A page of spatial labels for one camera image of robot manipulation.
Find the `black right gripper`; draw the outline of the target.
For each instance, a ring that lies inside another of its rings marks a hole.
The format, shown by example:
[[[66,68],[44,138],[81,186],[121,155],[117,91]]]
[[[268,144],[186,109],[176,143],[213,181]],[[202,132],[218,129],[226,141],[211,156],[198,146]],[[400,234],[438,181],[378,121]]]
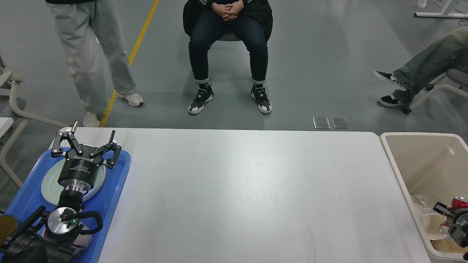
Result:
[[[455,243],[460,247],[468,246],[468,213],[463,212],[455,216],[456,209],[441,202],[436,202],[433,210],[446,217],[451,223],[448,233]]]

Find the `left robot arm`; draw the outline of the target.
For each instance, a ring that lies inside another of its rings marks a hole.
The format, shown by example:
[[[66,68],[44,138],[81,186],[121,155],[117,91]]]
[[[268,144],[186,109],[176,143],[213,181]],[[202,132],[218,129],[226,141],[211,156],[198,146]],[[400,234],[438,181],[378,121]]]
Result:
[[[89,238],[103,228],[97,211],[85,211],[84,195],[95,186],[101,167],[114,168],[121,146],[114,139],[101,147],[78,142],[75,130],[59,131],[51,148],[52,158],[64,158],[57,179],[62,187],[51,211],[41,205],[7,234],[1,243],[2,263],[70,263],[89,245]]]

